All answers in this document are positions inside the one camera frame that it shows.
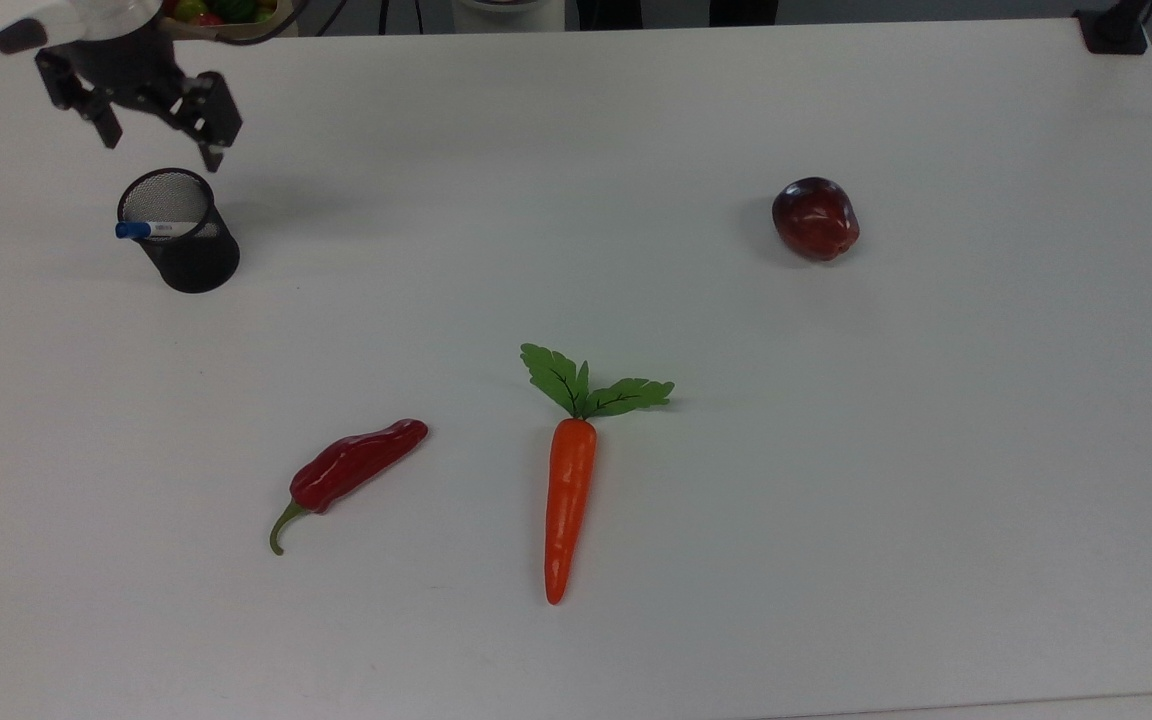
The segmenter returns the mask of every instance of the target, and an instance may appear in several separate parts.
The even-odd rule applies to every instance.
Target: pepper stem
[[[306,514],[306,509],[303,509],[296,501],[287,503],[287,510],[283,510],[283,515],[274,523],[274,529],[270,530],[270,550],[274,551],[274,555],[283,555],[283,546],[278,544],[278,533],[282,532],[283,525],[291,523],[294,518],[300,518],[301,515]]]

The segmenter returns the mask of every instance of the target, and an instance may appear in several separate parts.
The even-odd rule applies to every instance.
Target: green leaf
[[[585,400],[589,399],[589,363],[581,363],[576,372],[576,416],[585,418]]]
[[[531,370],[531,384],[573,418],[579,418],[579,408],[589,395],[589,365],[582,366],[577,373],[576,363],[561,353],[531,343],[522,346],[522,363]]]
[[[668,406],[673,382],[644,381],[643,378],[626,378],[612,387],[594,389],[585,400],[586,418],[599,415],[621,415],[644,407]]]

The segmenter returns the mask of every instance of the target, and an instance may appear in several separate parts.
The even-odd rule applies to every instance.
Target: black device
[[[1149,41],[1144,38],[1140,14],[1152,0],[1120,0],[1108,10],[1078,10],[1083,41],[1097,55],[1144,55]]]

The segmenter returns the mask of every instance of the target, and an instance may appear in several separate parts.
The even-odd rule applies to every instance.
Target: marker
[[[122,240],[180,237],[196,227],[198,227],[198,223],[116,223],[114,225],[114,234]]]

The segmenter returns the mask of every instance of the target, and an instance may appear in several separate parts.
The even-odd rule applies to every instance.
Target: carrot
[[[545,503],[545,598],[558,605],[567,592],[573,555],[585,518],[589,480],[594,475],[598,430],[589,420],[567,418],[554,429],[550,446],[550,500]]]
[[[545,503],[545,600],[558,605],[567,592],[594,475],[598,432],[589,418],[667,406],[673,382],[626,378],[590,392],[589,363],[576,369],[576,363],[561,354],[535,344],[522,346],[522,361],[531,370],[531,384],[571,415],[558,423],[550,444],[550,498]]]

